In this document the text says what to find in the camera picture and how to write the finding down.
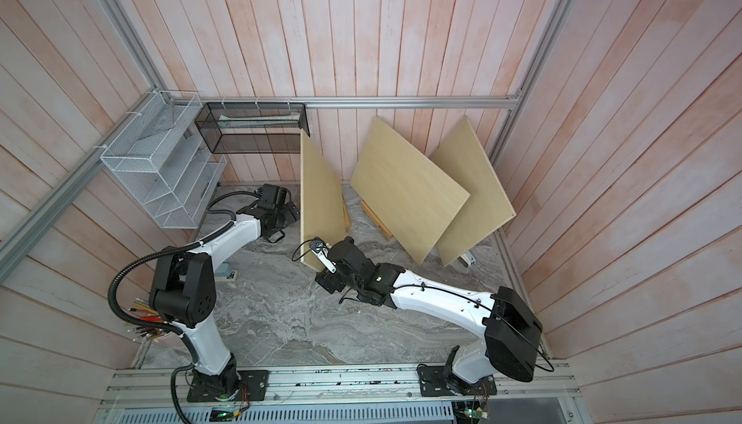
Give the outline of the wooden easel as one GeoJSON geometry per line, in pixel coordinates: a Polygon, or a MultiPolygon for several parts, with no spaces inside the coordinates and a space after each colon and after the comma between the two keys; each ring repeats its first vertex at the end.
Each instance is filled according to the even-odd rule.
{"type": "Polygon", "coordinates": [[[349,233],[352,227],[352,222],[351,222],[351,217],[350,217],[347,204],[345,201],[342,201],[342,211],[343,211],[344,230],[346,233],[349,233]]]}
{"type": "Polygon", "coordinates": [[[378,227],[378,229],[383,234],[385,240],[387,242],[390,242],[393,239],[392,232],[390,231],[390,229],[388,229],[388,227],[386,227],[386,225],[384,225],[380,217],[378,217],[378,215],[374,213],[373,209],[371,209],[371,207],[364,200],[361,201],[361,209],[364,211],[364,213],[367,216],[371,218],[374,224],[378,227]]]}

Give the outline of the plywood board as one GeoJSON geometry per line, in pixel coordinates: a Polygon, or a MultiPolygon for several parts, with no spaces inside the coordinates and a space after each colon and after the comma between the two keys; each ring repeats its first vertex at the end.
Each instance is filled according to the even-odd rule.
{"type": "Polygon", "coordinates": [[[351,186],[418,264],[470,197],[379,117],[371,124],[351,186]]]}
{"type": "Polygon", "coordinates": [[[470,194],[437,243],[448,266],[514,219],[516,211],[468,118],[456,124],[430,159],[470,194]]]}
{"type": "Polygon", "coordinates": [[[300,242],[321,238],[326,244],[337,244],[347,236],[341,180],[304,132],[300,163],[300,242]]]}

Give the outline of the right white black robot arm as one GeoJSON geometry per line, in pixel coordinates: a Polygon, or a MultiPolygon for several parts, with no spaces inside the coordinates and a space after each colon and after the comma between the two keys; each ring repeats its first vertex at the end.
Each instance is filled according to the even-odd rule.
{"type": "Polygon", "coordinates": [[[328,293],[355,293],[372,306],[423,313],[475,335],[475,342],[455,346],[442,367],[417,368],[425,396],[469,395],[500,373],[530,383],[545,354],[539,348],[543,325],[515,291],[494,293],[459,289],[426,279],[398,265],[375,264],[352,238],[329,245],[320,238],[307,244],[323,264],[315,280],[328,293]]]}

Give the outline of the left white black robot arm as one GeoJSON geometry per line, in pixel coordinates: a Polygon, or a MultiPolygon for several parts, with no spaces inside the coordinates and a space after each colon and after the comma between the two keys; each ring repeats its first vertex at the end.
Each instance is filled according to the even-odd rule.
{"type": "Polygon", "coordinates": [[[233,399],[241,378],[235,356],[224,345],[216,321],[214,271],[245,245],[262,238],[275,244],[300,219],[289,189],[264,184],[247,192],[254,201],[239,211],[207,207],[227,215],[222,227],[188,247],[157,259],[150,307],[172,325],[191,353],[193,384],[218,401],[233,399]]]}

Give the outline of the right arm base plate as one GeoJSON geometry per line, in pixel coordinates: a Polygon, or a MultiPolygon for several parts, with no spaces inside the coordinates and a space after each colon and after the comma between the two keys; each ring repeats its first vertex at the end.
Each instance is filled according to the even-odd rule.
{"type": "Polygon", "coordinates": [[[417,377],[423,397],[496,396],[498,393],[493,378],[484,378],[479,383],[466,383],[446,366],[419,364],[417,377]]]}

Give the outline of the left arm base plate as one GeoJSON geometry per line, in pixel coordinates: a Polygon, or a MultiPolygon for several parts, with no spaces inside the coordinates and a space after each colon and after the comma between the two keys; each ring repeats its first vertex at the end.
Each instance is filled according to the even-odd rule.
{"type": "Polygon", "coordinates": [[[187,402],[260,402],[265,399],[268,370],[225,371],[219,376],[193,373],[187,402]]]}

